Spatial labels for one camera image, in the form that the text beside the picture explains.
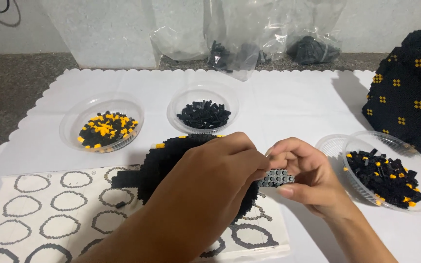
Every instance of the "scalloped edge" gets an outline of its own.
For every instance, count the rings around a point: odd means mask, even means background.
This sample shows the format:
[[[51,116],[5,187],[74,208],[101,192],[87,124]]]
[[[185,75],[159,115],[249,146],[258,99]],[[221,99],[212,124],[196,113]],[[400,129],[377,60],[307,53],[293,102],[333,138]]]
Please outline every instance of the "scalloped edge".
[[[163,73],[170,74],[170,73],[173,73],[175,71],[178,71],[178,72],[200,72],[200,73],[201,72],[215,72],[215,73],[219,73],[218,71],[213,70],[213,69],[202,69],[202,68],[197,69],[197,70],[194,70],[194,69],[185,69],[185,70],[182,70],[182,69],[175,69],[175,70],[170,70],[170,69],[167,69],[167,70],[159,70],[159,69],[153,69],[153,70],[149,70],[149,69],[140,69],[140,70],[137,70],[137,69],[128,69],[128,70],[126,70],[126,69],[118,69],[118,70],[107,69],[107,70],[102,70],[102,69],[94,69],[94,70],[92,70],[92,69],[88,69],[88,68],[82,69],[82,70],[81,69],[78,69],[78,68],[65,69],[63,71],[63,74],[57,76],[56,79],[55,79],[55,81],[52,82],[52,83],[50,83],[48,89],[44,90],[44,92],[42,93],[42,97],[39,98],[39,99],[37,99],[35,101],[35,106],[33,108],[29,109],[26,112],[26,117],[24,117],[22,120],[19,121],[19,123],[17,124],[17,129],[15,129],[14,131],[12,131],[9,134],[8,141],[6,141],[6,142],[4,142],[4,143],[2,143],[0,145],[0,154],[3,152],[4,148],[8,145],[8,143],[11,141],[11,137],[14,136],[13,134],[20,129],[21,123],[23,123],[24,119],[27,118],[30,115],[30,111],[32,111],[34,108],[36,108],[38,106],[39,100],[42,100],[45,97],[46,92],[50,92],[52,88],[56,88],[56,83],[57,82],[62,81],[65,78],[65,76],[71,75],[71,74],[74,74],[74,73],[80,72],[80,73],[83,73],[83,74],[88,74],[90,72],[99,72],[99,71],[101,71],[101,72],[118,72],[118,73],[120,73],[120,72],[130,72],[130,71],[133,71],[133,72],[138,72],[140,74],[149,74],[151,72],[163,72]],[[305,69],[305,70],[302,70],[302,71],[300,71],[300,70],[292,70],[292,71],[290,71],[290,70],[282,70],[282,71],[279,71],[279,70],[271,70],[271,71],[261,70],[261,71],[257,71],[257,70],[255,70],[255,72],[257,72],[257,73],[259,73],[259,72],[267,72],[267,73],[272,73],[272,74],[286,74],[286,73],[305,74],[307,72],[320,72],[320,73],[336,73],[336,72],[349,73],[350,72],[350,73],[353,73],[354,74],[355,72],[359,72],[359,73],[360,72],[361,73],[367,72],[367,73],[371,73],[372,74],[372,73],[375,73],[376,71],[370,71],[370,70],[354,70],[354,71],[351,71],[351,70],[344,70],[344,71],[342,71],[342,70],[334,70],[334,71],[332,71],[332,70],[324,70],[324,71],[319,71],[319,70],[307,70],[307,69]]]

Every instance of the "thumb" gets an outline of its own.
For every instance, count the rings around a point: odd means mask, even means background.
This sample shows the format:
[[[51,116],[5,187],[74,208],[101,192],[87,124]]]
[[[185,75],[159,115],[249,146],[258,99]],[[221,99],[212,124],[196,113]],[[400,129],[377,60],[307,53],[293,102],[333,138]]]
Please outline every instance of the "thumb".
[[[322,187],[311,187],[296,182],[279,186],[277,192],[284,198],[303,205],[322,205],[325,199],[329,198]]]

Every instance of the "white table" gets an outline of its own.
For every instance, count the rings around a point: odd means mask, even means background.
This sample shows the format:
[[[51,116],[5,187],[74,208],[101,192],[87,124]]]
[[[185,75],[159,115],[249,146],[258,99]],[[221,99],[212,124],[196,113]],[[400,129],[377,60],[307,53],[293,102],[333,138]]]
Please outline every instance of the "white table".
[[[373,76],[369,71],[262,71],[254,72],[247,82],[239,82],[204,70],[66,71],[0,148],[0,176],[142,163],[152,143],[184,135],[172,128],[166,117],[173,93],[186,83],[205,80],[224,83],[239,95],[238,119],[222,134],[243,131],[260,152],[290,136],[315,145],[326,135],[371,129],[361,107]],[[106,154],[79,152],[64,145],[58,126],[66,111],[87,97],[114,90],[130,92],[145,105],[145,121],[137,139]],[[420,215],[357,205],[399,262],[421,262]],[[289,200],[281,207],[292,251],[286,258],[267,262],[345,260],[320,218]]]

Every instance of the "gray floor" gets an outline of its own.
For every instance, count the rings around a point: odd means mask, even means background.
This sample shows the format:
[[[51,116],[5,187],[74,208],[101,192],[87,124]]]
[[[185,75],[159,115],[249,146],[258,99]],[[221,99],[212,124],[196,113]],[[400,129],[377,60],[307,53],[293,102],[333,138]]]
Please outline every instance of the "gray floor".
[[[320,65],[294,65],[287,58],[259,65],[257,70],[376,70],[385,53],[344,53],[339,61]],[[77,68],[71,54],[0,55],[0,145],[8,141],[9,134],[26,112],[35,106],[50,83],[64,69]],[[207,69],[205,61],[176,62],[169,58],[161,61],[161,70]]]

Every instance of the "plastic bowl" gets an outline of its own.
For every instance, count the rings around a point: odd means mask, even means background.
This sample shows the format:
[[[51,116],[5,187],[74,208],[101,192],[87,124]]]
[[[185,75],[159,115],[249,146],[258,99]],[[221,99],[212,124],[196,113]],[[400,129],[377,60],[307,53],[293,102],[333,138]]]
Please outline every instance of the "plastic bowl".
[[[135,135],[130,133],[125,138],[102,147],[85,148],[77,140],[80,130],[90,118],[97,116],[98,112],[103,114],[106,111],[126,114],[127,117],[138,121],[134,129]],[[72,107],[65,114],[59,125],[59,136],[67,146],[79,151],[96,153],[113,152],[131,143],[139,134],[143,123],[144,110],[134,96],[129,93],[108,92],[92,96]]]
[[[366,188],[360,180],[355,176],[347,162],[347,154],[352,151],[366,151],[370,152],[376,148],[378,150],[376,155],[385,153],[387,158],[401,159],[402,165],[410,170],[416,171],[418,174],[415,177],[418,180],[421,192],[421,154],[417,152],[409,144],[381,132],[360,131],[350,135],[342,146],[342,160],[344,166],[348,168],[346,171],[347,178],[352,186],[367,200],[374,204],[379,204],[381,207],[393,209],[401,212],[421,212],[421,201],[414,207],[409,207],[408,210],[396,207],[379,199],[374,192]]]
[[[227,124],[213,129],[195,129],[184,124],[176,115],[192,102],[212,100],[212,103],[225,105],[225,110],[230,111]],[[230,126],[237,118],[239,102],[232,89],[224,84],[212,81],[194,82],[179,90],[172,98],[167,108],[167,118],[170,124],[184,133],[210,133],[215,134]]]

